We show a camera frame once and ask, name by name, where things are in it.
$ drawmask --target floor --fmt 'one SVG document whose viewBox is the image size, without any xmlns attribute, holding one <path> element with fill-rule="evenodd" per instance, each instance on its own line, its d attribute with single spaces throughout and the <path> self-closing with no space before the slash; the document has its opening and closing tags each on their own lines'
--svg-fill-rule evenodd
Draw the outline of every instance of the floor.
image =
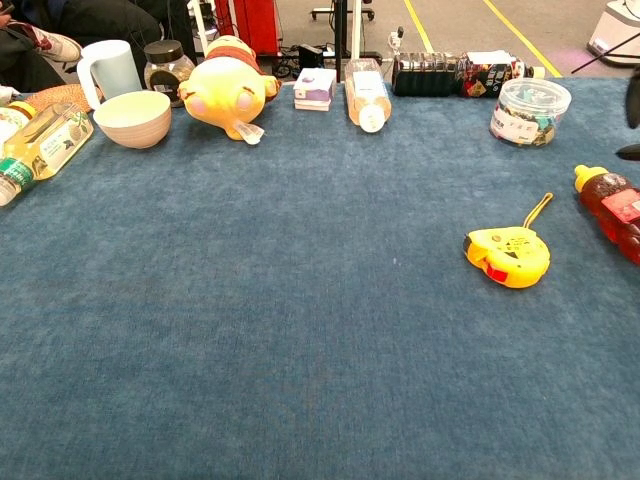
<svg viewBox="0 0 640 480">
<path fill-rule="evenodd" d="M 274 0 L 281 45 L 332 44 L 334 34 L 328 15 L 310 15 L 314 7 L 329 7 L 330 0 Z M 385 78 L 391 78 L 393 52 L 388 45 L 392 31 L 402 26 L 403 52 L 425 51 L 425 39 L 435 51 L 461 53 L 504 49 L 534 66 L 550 65 L 551 77 L 627 77 L 629 67 L 596 61 L 581 71 L 572 70 L 593 58 L 586 44 L 604 11 L 601 0 L 373 0 L 375 18 L 363 16 L 362 50 L 379 52 L 385 59 Z M 351 15 L 348 44 L 351 43 Z M 196 48 L 199 40 L 194 38 Z M 69 82 L 75 75 L 65 75 Z"/>
</svg>

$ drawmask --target clear plastic container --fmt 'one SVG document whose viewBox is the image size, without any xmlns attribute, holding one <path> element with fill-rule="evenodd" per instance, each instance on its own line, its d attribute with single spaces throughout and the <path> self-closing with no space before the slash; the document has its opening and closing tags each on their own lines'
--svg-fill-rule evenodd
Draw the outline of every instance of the clear plastic container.
<svg viewBox="0 0 640 480">
<path fill-rule="evenodd" d="M 378 63 L 352 59 L 344 73 L 349 118 L 367 133 L 379 131 L 391 116 L 391 101 Z"/>
<path fill-rule="evenodd" d="M 491 133 L 516 145 L 547 145 L 569 108 L 571 94 L 553 82 L 517 78 L 505 82 L 493 110 Z"/>
</svg>

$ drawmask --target plastic container lid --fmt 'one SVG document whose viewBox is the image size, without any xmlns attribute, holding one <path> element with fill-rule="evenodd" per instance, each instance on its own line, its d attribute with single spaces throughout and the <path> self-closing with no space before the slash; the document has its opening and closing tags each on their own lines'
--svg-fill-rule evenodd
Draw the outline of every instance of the plastic container lid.
<svg viewBox="0 0 640 480">
<path fill-rule="evenodd" d="M 0 177 L 0 207 L 4 207 L 16 198 L 16 188 L 6 178 Z"/>
<path fill-rule="evenodd" d="M 144 47 L 144 54 L 151 63 L 170 63 L 180 59 L 184 52 L 178 40 L 158 40 Z"/>
<path fill-rule="evenodd" d="M 380 105 L 365 105 L 358 114 L 358 121 L 365 132 L 375 133 L 384 126 L 384 110 Z"/>
<path fill-rule="evenodd" d="M 500 91 L 500 101 L 509 109 L 532 115 L 562 115 L 569 108 L 569 90 L 539 78 L 508 80 Z"/>
</svg>

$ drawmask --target bottle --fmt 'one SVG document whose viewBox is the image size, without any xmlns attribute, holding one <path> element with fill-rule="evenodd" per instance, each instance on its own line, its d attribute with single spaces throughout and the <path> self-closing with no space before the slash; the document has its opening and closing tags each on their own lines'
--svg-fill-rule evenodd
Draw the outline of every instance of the bottle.
<svg viewBox="0 0 640 480">
<path fill-rule="evenodd" d="M 378 63 L 351 59 L 344 73 L 349 118 L 367 133 L 379 131 L 391 116 L 391 101 Z"/>
<path fill-rule="evenodd" d="M 4 142 L 24 127 L 36 114 L 36 110 L 25 102 L 11 102 L 0 107 L 0 153 Z"/>
<path fill-rule="evenodd" d="M 56 103 L 38 113 L 4 144 L 0 206 L 58 173 L 92 133 L 89 117 L 74 103 Z"/>
<path fill-rule="evenodd" d="M 543 67 L 531 67 L 504 50 L 449 53 L 401 53 L 394 57 L 392 90 L 398 96 L 497 97 L 512 78 L 544 78 Z"/>
<path fill-rule="evenodd" d="M 463 97 L 497 97 L 512 78 L 544 78 L 543 67 L 530 67 L 505 50 L 467 52 L 456 69 L 458 94 Z"/>
<path fill-rule="evenodd" d="M 191 76 L 195 68 L 178 40 L 158 40 L 144 47 L 147 64 L 144 82 L 149 90 L 162 92 L 171 100 L 172 107 L 183 105 L 178 95 L 180 83 Z"/>
<path fill-rule="evenodd" d="M 640 265 L 640 190 L 602 167 L 578 165 L 575 174 L 580 202 L 622 254 Z"/>
</svg>

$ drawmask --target yellow tape measure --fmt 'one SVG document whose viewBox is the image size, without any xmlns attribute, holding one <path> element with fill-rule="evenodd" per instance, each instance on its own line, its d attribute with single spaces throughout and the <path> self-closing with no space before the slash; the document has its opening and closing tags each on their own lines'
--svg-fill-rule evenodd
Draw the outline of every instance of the yellow tape measure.
<svg viewBox="0 0 640 480">
<path fill-rule="evenodd" d="M 505 287 L 526 288 L 538 283 L 549 268 L 551 254 L 529 227 L 552 198 L 553 194 L 547 193 L 522 227 L 489 228 L 467 234 L 464 253 L 469 262 Z"/>
</svg>

